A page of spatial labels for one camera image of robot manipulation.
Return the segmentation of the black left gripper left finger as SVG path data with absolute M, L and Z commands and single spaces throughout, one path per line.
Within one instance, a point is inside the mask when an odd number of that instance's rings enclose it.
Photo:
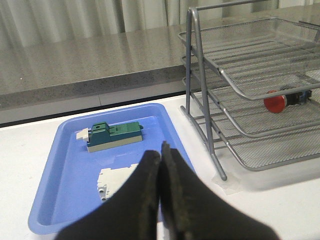
M 147 150 L 126 182 L 100 207 L 61 230 L 58 240 L 155 240 L 161 157 Z

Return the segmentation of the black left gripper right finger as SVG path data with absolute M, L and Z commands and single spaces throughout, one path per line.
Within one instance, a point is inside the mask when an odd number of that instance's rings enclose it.
M 266 224 L 232 207 L 190 169 L 179 151 L 161 146 L 159 195 L 172 240 L 278 240 Z

